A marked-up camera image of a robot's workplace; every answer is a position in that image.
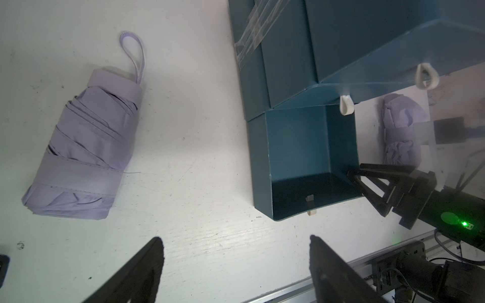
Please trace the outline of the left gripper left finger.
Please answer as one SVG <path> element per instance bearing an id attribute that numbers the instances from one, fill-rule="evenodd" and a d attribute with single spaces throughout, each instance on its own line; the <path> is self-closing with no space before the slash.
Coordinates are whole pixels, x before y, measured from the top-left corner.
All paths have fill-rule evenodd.
<path id="1" fill-rule="evenodd" d="M 154 237 L 84 302 L 155 302 L 163 266 L 164 245 Z"/>

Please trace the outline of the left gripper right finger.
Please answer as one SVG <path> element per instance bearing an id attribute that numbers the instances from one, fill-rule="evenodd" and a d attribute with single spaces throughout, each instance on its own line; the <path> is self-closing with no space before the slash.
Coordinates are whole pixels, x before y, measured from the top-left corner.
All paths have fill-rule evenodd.
<path id="1" fill-rule="evenodd" d="M 320 237 L 310 236 L 309 270 L 317 302 L 385 302 Z"/>

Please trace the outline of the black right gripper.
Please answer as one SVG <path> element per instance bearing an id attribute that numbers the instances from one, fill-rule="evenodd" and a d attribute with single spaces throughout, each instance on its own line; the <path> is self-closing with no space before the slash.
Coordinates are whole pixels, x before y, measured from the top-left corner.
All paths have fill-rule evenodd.
<path id="1" fill-rule="evenodd" d="M 435 192 L 437 178 L 411 165 L 360 164 L 347 177 L 383 217 L 401 216 L 399 224 L 411 230 Z"/>

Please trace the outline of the teal bottom drawer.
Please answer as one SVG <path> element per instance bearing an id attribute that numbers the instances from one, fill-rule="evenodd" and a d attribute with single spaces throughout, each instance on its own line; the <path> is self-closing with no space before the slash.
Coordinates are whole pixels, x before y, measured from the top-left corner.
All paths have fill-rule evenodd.
<path id="1" fill-rule="evenodd" d="M 274 221 L 360 198 L 355 115 L 339 106 L 271 110 L 247 123 L 254 207 Z"/>

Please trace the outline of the teal drawer cabinet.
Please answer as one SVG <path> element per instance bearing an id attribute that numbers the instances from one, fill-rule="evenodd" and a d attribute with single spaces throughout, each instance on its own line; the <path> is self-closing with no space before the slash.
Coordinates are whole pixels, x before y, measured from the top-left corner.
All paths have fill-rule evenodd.
<path id="1" fill-rule="evenodd" d="M 254 3 L 229 2 L 234 43 Z M 362 102 L 483 61 L 483 1 L 290 1 L 239 69 L 245 118 Z"/>

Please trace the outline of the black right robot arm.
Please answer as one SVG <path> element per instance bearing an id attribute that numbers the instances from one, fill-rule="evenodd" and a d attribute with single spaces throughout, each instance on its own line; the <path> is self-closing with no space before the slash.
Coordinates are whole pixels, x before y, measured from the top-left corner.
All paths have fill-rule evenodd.
<path id="1" fill-rule="evenodd" d="M 377 212 L 400 216 L 411 229 L 417 220 L 454 242 L 484 250 L 484 200 L 460 189 L 436 190 L 437 177 L 413 166 L 361 164 L 347 173 Z M 436 264 L 422 251 L 398 249 L 373 264 L 379 293 L 401 286 L 429 302 L 484 302 L 484 262 L 454 255 Z"/>

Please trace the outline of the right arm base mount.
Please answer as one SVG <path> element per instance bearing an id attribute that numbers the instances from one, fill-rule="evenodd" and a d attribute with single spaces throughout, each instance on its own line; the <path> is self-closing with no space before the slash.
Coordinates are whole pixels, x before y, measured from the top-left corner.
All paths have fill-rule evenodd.
<path id="1" fill-rule="evenodd" d="M 371 262 L 376 293 L 385 295 L 391 290 L 407 285 L 402 276 L 403 271 L 400 269 L 402 259 L 409 255 L 425 258 L 425 252 L 424 242 L 414 241 L 405 246 L 392 247 L 390 251 L 376 257 Z"/>

